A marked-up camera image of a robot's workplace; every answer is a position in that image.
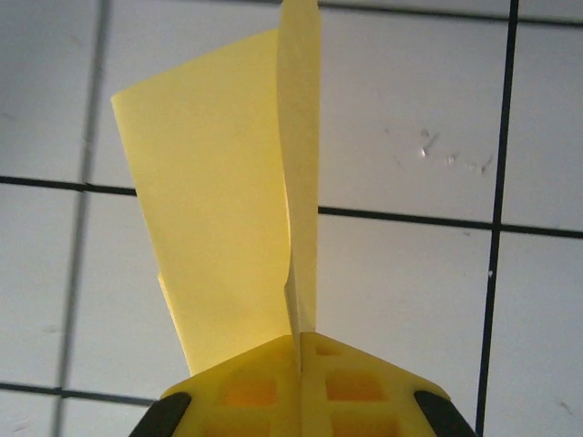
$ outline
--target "black grout line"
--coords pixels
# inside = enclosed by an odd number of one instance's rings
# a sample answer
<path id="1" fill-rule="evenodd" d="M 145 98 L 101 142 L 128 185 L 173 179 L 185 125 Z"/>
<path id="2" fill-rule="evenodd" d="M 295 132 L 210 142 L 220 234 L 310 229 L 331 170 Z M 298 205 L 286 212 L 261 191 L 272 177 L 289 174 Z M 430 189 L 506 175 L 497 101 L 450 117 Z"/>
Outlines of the black grout line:
<path id="1" fill-rule="evenodd" d="M 93 62 L 91 66 L 91 82 L 88 90 L 86 123 L 83 135 L 83 161 L 80 169 L 80 184 L 83 188 L 89 180 L 91 171 L 91 162 L 93 154 L 93 145 L 97 129 L 97 110 L 101 94 L 103 79 L 103 62 L 105 58 L 107 26 L 110 16 L 109 0 L 99 2 L 99 14 L 97 17 L 97 32 L 95 40 L 95 51 L 93 53 Z M 71 362 L 71 348 L 75 329 L 77 315 L 77 298 L 78 287 L 82 266 L 83 255 L 83 238 L 87 222 L 87 203 L 88 195 L 85 189 L 81 189 L 77 201 L 77 224 L 73 246 L 71 249 L 71 264 L 69 271 L 69 281 L 67 284 L 66 312 L 64 320 L 64 335 L 61 344 L 61 356 L 59 362 L 58 390 L 60 396 L 56 401 L 55 413 L 53 417 L 53 437 L 60 437 L 63 423 L 63 387 L 66 386 L 68 372 Z"/>
<path id="2" fill-rule="evenodd" d="M 406 7 L 391 5 L 359 5 L 348 3 L 322 3 L 320 9 L 337 11 L 359 12 L 364 14 L 409 15 L 427 18 L 445 18 L 456 20 L 482 21 L 488 23 L 507 23 L 506 15 L 479 14 L 471 12 L 453 11 L 445 9 L 423 9 L 422 7 Z"/>
<path id="3" fill-rule="evenodd" d="M 521 25 L 540 25 L 583 29 L 583 20 L 567 20 L 563 18 L 545 19 L 536 18 L 534 16 L 525 16 L 522 18 L 518 18 L 518 23 Z"/>
<path id="4" fill-rule="evenodd" d="M 486 305 L 484 309 L 484 333 L 482 338 L 482 357 L 478 380 L 476 406 L 476 433 L 484 434 L 486 420 L 486 396 L 488 370 L 490 367 L 490 348 L 492 345 L 492 326 L 494 322 L 494 304 L 496 297 L 496 277 L 498 257 L 500 252 L 500 233 L 502 232 L 502 205 L 504 200 L 504 182 L 506 176 L 506 153 L 508 149 L 508 128 L 510 124 L 510 104 L 512 100 L 512 79 L 514 75 L 514 56 L 517 44 L 518 2 L 510 2 L 510 21 L 506 40 L 506 62 L 504 71 L 504 87 L 502 95 L 502 111 L 500 114 L 500 138 L 498 143 L 498 160 L 496 168 L 496 189 L 494 194 L 494 212 L 492 215 L 492 237 L 490 241 L 490 260 Z"/>
<path id="5" fill-rule="evenodd" d="M 94 185 L 94 184 L 86 184 L 86 187 L 87 191 L 91 193 L 118 194 L 120 196 L 132 196 L 132 197 L 138 195 L 136 193 L 136 189 L 131 187 L 112 187 L 110 185 Z"/>
<path id="6" fill-rule="evenodd" d="M 57 396 L 60 390 L 55 387 L 42 387 L 36 385 L 14 384 L 12 382 L 0 382 L 0 390 L 5 391 L 19 391 L 21 393 L 30 394 L 50 394 Z"/>
<path id="7" fill-rule="evenodd" d="M 21 187 L 68 189 L 72 191 L 83 191 L 85 189 L 83 184 L 76 182 L 35 178 L 15 178 L 12 176 L 0 176 L 0 184 L 17 185 Z"/>
<path id="8" fill-rule="evenodd" d="M 583 230 L 548 229 L 536 226 L 505 225 L 501 226 L 503 232 L 515 234 L 539 235 L 544 237 L 556 237 L 561 239 L 583 239 Z"/>
<path id="9" fill-rule="evenodd" d="M 279 5 L 281 0 L 175 0 L 185 3 L 223 3 L 223 4 L 239 4 L 239 5 Z M 485 21 L 507 23 L 509 15 L 506 14 L 489 14 L 479 12 L 464 12 L 447 9 L 427 9 L 415 6 L 394 6 L 383 4 L 378 1 L 370 3 L 369 5 L 353 4 L 346 2 L 335 1 L 320 1 L 320 9 L 330 10 L 346 10 L 371 14 L 387 14 L 387 15 L 419 15 L 430 18 L 449 18 L 458 20 L 470 21 Z M 583 28 L 583 19 L 566 19 L 553 17 L 535 17 L 532 15 L 525 15 L 518 18 L 518 23 L 545 25 L 551 27 L 574 27 Z"/>
<path id="10" fill-rule="evenodd" d="M 16 185 L 22 187 L 54 188 L 73 191 L 86 191 L 97 194 L 114 194 L 119 196 L 135 197 L 136 189 L 132 187 L 115 187 L 110 185 L 81 184 L 76 182 L 61 182 L 57 180 L 13 178 L 0 176 L 0 184 Z M 492 230 L 499 227 L 502 232 L 526 234 L 563 239 L 583 239 L 583 230 L 552 229 L 528 225 L 505 224 L 494 225 L 487 221 L 467 220 L 460 218 L 439 218 L 432 216 L 416 216 L 393 212 L 371 211 L 365 209 L 336 208 L 319 206 L 318 213 L 323 216 L 350 217 L 358 219 L 372 219 L 395 221 L 403 223 L 416 223 L 425 225 L 445 226 L 449 228 L 483 229 Z"/>
<path id="11" fill-rule="evenodd" d="M 418 223 L 424 225 L 446 226 L 464 229 L 492 229 L 492 224 L 485 221 L 461 220 L 456 218 L 439 218 L 428 216 L 413 216 L 393 212 L 367 211 L 362 209 L 347 209 L 333 207 L 318 207 L 318 213 L 324 216 L 353 217 L 358 219 L 373 219 L 398 221 L 403 223 Z"/>
<path id="12" fill-rule="evenodd" d="M 76 390 L 62 390 L 61 397 L 71 399 L 84 399 L 88 401 L 101 401 L 110 403 L 121 403 L 123 405 L 138 405 L 141 407 L 149 407 L 154 403 L 155 399 L 138 398 L 135 396 L 120 396 L 109 393 L 94 393 L 89 391 Z"/>
<path id="13" fill-rule="evenodd" d="M 83 399 L 88 401 L 100 401 L 120 403 L 123 405 L 138 405 L 149 407 L 156 399 L 139 398 L 137 396 L 123 396 L 111 393 L 96 393 L 92 391 L 62 390 L 58 387 L 43 387 L 27 384 L 14 384 L 12 382 L 0 382 L 0 391 L 17 391 L 28 394 L 45 394 L 59 396 L 62 399 Z"/>

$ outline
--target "yellow fin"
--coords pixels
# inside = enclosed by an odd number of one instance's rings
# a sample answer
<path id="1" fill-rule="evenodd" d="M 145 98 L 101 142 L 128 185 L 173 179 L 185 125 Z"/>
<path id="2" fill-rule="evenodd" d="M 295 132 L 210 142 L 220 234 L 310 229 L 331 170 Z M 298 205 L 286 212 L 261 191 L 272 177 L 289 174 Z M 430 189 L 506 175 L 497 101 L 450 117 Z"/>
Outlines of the yellow fin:
<path id="1" fill-rule="evenodd" d="M 295 294 L 299 332 L 316 327 L 316 246 L 320 131 L 321 29 L 315 0 L 284 0 L 277 49 L 281 156 L 290 217 L 288 293 Z"/>
<path id="2" fill-rule="evenodd" d="M 290 333 L 276 44 L 246 38 L 112 99 L 193 374 Z"/>

